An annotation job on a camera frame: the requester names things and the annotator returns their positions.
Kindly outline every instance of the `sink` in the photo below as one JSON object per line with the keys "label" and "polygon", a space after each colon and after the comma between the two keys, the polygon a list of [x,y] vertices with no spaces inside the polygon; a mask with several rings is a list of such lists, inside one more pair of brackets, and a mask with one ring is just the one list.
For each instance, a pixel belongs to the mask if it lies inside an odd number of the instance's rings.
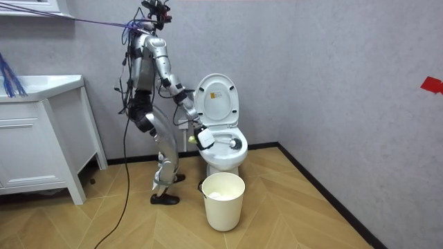
{"label": "sink", "polygon": [[81,75],[33,75],[17,77],[28,96],[21,97],[16,94],[15,97],[9,98],[3,88],[3,77],[0,77],[0,103],[45,100],[84,85]]}

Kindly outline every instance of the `toilet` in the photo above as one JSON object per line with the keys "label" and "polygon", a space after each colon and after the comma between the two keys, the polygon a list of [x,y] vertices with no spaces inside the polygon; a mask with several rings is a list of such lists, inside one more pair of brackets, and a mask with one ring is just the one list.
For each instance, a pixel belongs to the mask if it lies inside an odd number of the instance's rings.
{"label": "toilet", "polygon": [[[248,142],[238,129],[238,92],[227,76],[213,73],[206,76],[195,90],[195,107],[201,122],[207,126],[215,138],[214,145],[200,151],[208,163],[208,176],[229,172],[238,175],[238,167],[248,153]],[[236,138],[242,142],[240,149],[231,149],[228,143]]]}

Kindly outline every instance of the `floor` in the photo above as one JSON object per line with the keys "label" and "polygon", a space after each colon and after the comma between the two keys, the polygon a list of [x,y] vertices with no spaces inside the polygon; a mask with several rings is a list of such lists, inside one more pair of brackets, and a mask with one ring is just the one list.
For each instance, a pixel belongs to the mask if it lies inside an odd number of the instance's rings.
{"label": "floor", "polygon": [[[171,188],[182,201],[158,206],[149,202],[156,163],[130,164],[126,214],[100,248],[371,248],[277,148],[248,152],[240,167],[246,183],[240,223],[217,232],[208,225],[197,191],[205,167],[200,157],[182,158],[180,172],[187,179]],[[80,176],[84,205],[72,204],[66,192],[0,197],[0,248],[94,248],[120,217],[126,172],[114,165],[87,168]]]}

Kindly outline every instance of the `gray wall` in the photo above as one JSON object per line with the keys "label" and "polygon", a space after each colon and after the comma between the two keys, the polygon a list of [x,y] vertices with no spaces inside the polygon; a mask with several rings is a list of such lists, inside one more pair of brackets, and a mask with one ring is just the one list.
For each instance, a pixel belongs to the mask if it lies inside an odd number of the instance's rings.
{"label": "gray wall", "polygon": [[[68,1],[73,15],[126,23],[140,1]],[[290,16],[292,2],[171,1],[166,39],[172,70],[189,88],[209,73],[223,73],[240,95],[239,127],[250,144],[276,141],[279,118],[275,84],[289,75],[292,26],[271,13]],[[113,90],[125,47],[121,29],[48,18],[1,17],[0,51],[18,75],[83,74],[107,158],[123,157],[125,117]],[[172,118],[174,104],[156,97]],[[176,130],[181,146],[181,133]],[[128,156],[155,154],[148,135],[129,127]]]}
{"label": "gray wall", "polygon": [[279,141],[389,248],[443,248],[443,1],[299,0]]}

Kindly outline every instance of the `bucket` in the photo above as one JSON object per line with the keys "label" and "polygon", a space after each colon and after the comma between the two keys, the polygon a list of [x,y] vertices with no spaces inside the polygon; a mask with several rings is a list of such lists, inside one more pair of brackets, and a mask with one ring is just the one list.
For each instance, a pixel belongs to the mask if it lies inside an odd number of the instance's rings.
{"label": "bucket", "polygon": [[240,220],[244,189],[239,176],[226,172],[212,174],[199,185],[211,227],[220,232],[235,228]]}

